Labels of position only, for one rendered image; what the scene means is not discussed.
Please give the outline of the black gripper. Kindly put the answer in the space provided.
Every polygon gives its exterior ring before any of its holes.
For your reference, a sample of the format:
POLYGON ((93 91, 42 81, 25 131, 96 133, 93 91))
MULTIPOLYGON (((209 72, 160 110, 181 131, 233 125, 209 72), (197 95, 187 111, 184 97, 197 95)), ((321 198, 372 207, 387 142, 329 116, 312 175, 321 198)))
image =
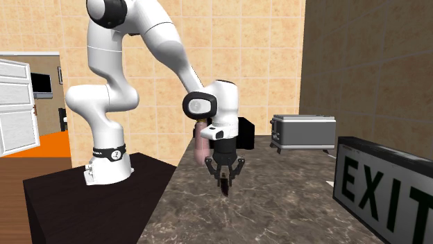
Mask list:
POLYGON ((241 173, 241 170, 245 164, 245 159, 241 156, 237 156, 237 138, 231 139, 220 139, 214 141, 214 152, 212 157, 205 158, 205 165, 214 178, 217 180, 217 186, 221 186, 221 167, 227 166, 229 171, 228 183, 232 186, 232 181, 237 175, 241 173), (216 162, 216 168, 212 166, 212 162, 216 162))

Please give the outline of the dark brown slim object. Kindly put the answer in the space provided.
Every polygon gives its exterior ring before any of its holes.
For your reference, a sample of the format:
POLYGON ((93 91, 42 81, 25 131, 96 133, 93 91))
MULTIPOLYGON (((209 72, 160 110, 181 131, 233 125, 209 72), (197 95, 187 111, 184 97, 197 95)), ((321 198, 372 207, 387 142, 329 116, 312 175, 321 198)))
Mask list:
POLYGON ((221 174, 221 178, 220 178, 220 188, 221 188, 221 192, 225 197, 228 197, 228 192, 229 192, 229 179, 227 178, 225 173, 221 174))

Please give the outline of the pink bottle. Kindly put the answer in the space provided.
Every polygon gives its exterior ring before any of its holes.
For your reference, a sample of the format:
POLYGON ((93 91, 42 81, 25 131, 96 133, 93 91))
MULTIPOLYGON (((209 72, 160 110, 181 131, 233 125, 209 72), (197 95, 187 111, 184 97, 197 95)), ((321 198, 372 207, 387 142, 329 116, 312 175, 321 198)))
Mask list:
POLYGON ((205 158, 210 156, 210 141, 201 136, 201 131, 206 127, 205 119, 197 120, 194 127, 194 159, 200 166, 205 165, 205 158))

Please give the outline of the black box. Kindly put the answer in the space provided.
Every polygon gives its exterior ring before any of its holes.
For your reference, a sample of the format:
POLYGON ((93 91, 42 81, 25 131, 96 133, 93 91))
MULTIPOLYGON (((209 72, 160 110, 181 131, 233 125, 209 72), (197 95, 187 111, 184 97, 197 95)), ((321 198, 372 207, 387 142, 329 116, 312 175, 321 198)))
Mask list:
POLYGON ((215 122, 208 119, 210 124, 201 131, 203 138, 211 141, 211 148, 214 149, 214 141, 220 139, 237 138, 237 149, 254 149, 255 126, 244 117, 232 118, 231 121, 215 122))

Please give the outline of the grey toaster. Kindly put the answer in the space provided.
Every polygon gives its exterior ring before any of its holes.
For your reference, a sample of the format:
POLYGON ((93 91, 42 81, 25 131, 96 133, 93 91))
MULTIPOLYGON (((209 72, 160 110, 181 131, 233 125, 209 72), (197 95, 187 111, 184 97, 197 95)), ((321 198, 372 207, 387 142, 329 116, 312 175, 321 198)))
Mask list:
POLYGON ((271 148, 282 150, 334 149, 336 120, 327 115, 275 114, 270 120, 271 148))

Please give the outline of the dark robot stand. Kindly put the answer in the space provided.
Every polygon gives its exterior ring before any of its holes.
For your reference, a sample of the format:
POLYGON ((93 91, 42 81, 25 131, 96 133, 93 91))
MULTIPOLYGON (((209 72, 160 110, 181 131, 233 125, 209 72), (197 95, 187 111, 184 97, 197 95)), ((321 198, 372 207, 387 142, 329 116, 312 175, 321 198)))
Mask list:
POLYGON ((32 244, 137 244, 176 167, 142 153, 121 182, 88 186, 84 167, 23 181, 32 244))

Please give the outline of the grey exit sign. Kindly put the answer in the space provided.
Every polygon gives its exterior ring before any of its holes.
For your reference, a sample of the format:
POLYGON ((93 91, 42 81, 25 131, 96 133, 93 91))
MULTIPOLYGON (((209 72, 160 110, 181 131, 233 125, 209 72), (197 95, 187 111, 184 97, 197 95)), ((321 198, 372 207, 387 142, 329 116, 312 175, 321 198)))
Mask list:
POLYGON ((385 244, 433 244, 433 161, 339 137, 333 199, 385 244))

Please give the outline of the black television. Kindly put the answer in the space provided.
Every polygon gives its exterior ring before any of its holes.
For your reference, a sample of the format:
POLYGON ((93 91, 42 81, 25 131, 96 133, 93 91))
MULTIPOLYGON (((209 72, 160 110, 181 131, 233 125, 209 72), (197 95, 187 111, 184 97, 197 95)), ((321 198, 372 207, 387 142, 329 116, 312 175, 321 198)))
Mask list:
POLYGON ((53 98, 51 76, 49 74, 31 72, 31 82, 32 82, 34 99, 53 98))

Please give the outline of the white panelled door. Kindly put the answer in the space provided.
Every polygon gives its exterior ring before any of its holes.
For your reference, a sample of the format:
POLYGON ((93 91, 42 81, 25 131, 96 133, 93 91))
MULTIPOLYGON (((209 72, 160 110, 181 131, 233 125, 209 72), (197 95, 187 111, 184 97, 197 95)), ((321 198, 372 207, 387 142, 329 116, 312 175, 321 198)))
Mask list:
POLYGON ((39 145, 30 66, 0 59, 0 157, 39 145))

